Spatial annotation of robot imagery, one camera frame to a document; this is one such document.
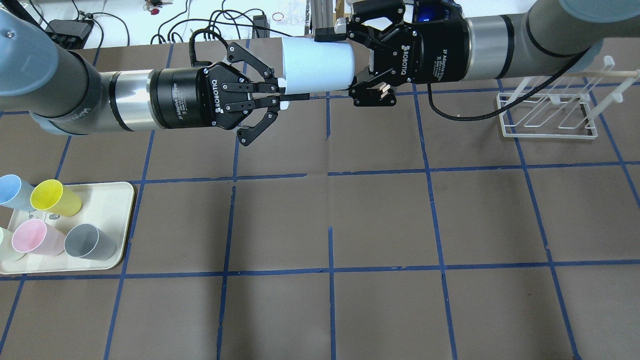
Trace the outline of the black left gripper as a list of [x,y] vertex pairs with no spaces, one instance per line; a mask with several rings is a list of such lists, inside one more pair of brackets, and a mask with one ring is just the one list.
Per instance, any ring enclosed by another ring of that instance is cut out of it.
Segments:
[[150,80],[151,109],[163,128],[234,130],[243,146],[277,120],[283,102],[310,100],[310,93],[285,92],[274,69],[234,42],[227,48],[225,62],[162,69]]

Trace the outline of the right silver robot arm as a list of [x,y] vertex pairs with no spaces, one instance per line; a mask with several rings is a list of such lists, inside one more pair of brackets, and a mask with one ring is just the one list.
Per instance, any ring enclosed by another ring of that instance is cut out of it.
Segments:
[[344,86],[359,107],[392,106],[378,85],[446,84],[555,76],[607,38],[638,38],[637,0],[537,0],[525,13],[464,17],[452,0],[416,0],[407,22],[402,0],[362,0],[343,25],[314,32],[318,43],[352,41],[369,66]]

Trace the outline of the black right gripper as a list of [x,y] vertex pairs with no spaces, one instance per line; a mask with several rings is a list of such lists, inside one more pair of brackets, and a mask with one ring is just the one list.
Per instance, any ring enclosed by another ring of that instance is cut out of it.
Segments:
[[462,7],[453,0],[416,0],[407,22],[403,0],[362,0],[352,4],[346,33],[315,29],[316,43],[346,39],[370,50],[369,66],[347,89],[357,107],[392,107],[403,84],[439,84],[464,79],[471,35]]

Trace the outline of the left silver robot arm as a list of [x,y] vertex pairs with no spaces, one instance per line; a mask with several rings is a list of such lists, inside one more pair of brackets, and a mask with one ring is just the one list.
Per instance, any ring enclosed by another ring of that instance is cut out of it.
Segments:
[[46,33],[1,11],[1,109],[27,111],[46,132],[106,132],[218,127],[243,146],[267,130],[291,101],[275,71],[241,45],[224,42],[224,61],[190,67],[100,72]]

